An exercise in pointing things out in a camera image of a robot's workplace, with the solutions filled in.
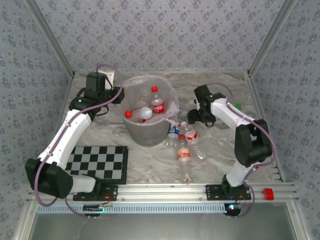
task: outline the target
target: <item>purple cable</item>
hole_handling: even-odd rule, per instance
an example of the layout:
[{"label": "purple cable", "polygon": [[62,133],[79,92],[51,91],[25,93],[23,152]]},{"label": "purple cable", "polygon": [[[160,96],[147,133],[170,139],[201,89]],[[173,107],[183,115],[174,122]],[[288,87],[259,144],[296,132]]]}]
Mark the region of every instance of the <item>purple cable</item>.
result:
[{"label": "purple cable", "polygon": [[64,136],[64,134],[66,133],[68,127],[71,125],[71,123],[76,119],[76,117],[78,117],[80,114],[83,114],[84,112],[87,112],[87,111],[90,111],[92,109],[97,109],[97,108],[101,108],[101,107],[104,107],[106,105],[108,105],[109,103],[112,103],[121,93],[122,89],[123,89],[123,85],[124,85],[124,79],[122,77],[122,74],[121,72],[114,66],[112,65],[109,65],[109,64],[101,64],[99,65],[97,68],[96,68],[96,71],[98,71],[98,69],[100,67],[108,67],[108,68],[111,68],[113,69],[117,74],[120,75],[120,89],[119,91],[116,93],[116,95],[111,98],[109,101],[106,101],[104,103],[101,103],[99,105],[95,105],[95,106],[91,106],[91,107],[87,107],[83,110],[81,110],[80,112],[78,112],[77,114],[75,114],[67,123],[67,125],[64,127],[64,129],[62,130],[61,134],[58,136],[57,140],[55,141],[55,143],[53,144],[51,150],[49,151],[48,155],[43,159],[43,161],[41,162],[38,170],[36,171],[36,175],[35,175],[35,179],[34,179],[34,193],[35,193],[35,198],[36,200],[38,201],[38,203],[41,205],[41,206],[44,206],[44,207],[50,207],[51,205],[53,205],[57,198],[55,198],[51,203],[47,204],[47,203],[44,203],[41,199],[40,199],[40,196],[39,196],[39,190],[38,190],[38,184],[39,184],[39,176],[40,176],[40,172],[42,170],[42,168],[44,167],[46,161],[48,161],[49,157],[51,156],[51,154],[54,152],[54,150],[56,149],[57,145],[59,144],[60,140],[62,139],[62,137]]},{"label": "purple cable", "polygon": [[[231,89],[230,89],[228,86],[226,86],[226,85],[224,85],[224,84],[222,84],[222,83],[218,83],[218,82],[208,83],[207,85],[220,85],[220,86],[226,88],[226,89],[229,91],[229,93],[231,94],[231,96],[226,99],[226,106],[228,107],[228,109],[229,109],[232,113],[234,113],[235,115],[237,115],[239,118],[242,118],[242,119],[248,121],[249,123],[251,123],[252,125],[254,125],[254,126],[255,126],[256,128],[258,128],[261,132],[263,132],[264,135],[266,135],[266,137],[269,139],[269,141],[270,141],[270,143],[271,143],[271,145],[272,145],[273,156],[272,156],[271,161],[269,161],[269,162],[267,162],[267,163],[261,163],[261,164],[259,164],[259,166],[265,167],[265,166],[268,166],[268,165],[273,164],[273,163],[275,162],[276,158],[278,157],[278,151],[277,151],[276,143],[275,143],[275,141],[272,139],[272,137],[269,135],[269,133],[268,133],[265,129],[263,129],[261,126],[259,126],[257,123],[255,123],[254,121],[246,118],[245,115],[242,115],[242,114],[238,113],[238,112],[235,111],[232,107],[230,107],[230,100],[234,97],[234,94],[233,94],[233,92],[231,91]],[[244,184],[246,187],[248,187],[248,188],[250,189],[250,191],[252,192],[252,203],[251,203],[251,206],[249,207],[249,209],[248,209],[244,214],[242,214],[242,215],[240,215],[240,216],[237,216],[237,217],[233,217],[233,218],[237,218],[237,219],[243,218],[243,217],[247,216],[247,215],[252,211],[252,209],[253,209],[253,206],[254,206],[254,204],[255,204],[255,192],[254,192],[254,189],[253,189],[250,185],[247,184],[247,179],[248,179],[248,177],[250,176],[250,174],[251,174],[253,171],[254,171],[254,169],[251,168],[251,169],[248,171],[248,173],[247,173],[247,174],[244,176],[244,178],[243,178],[243,184]]]}]

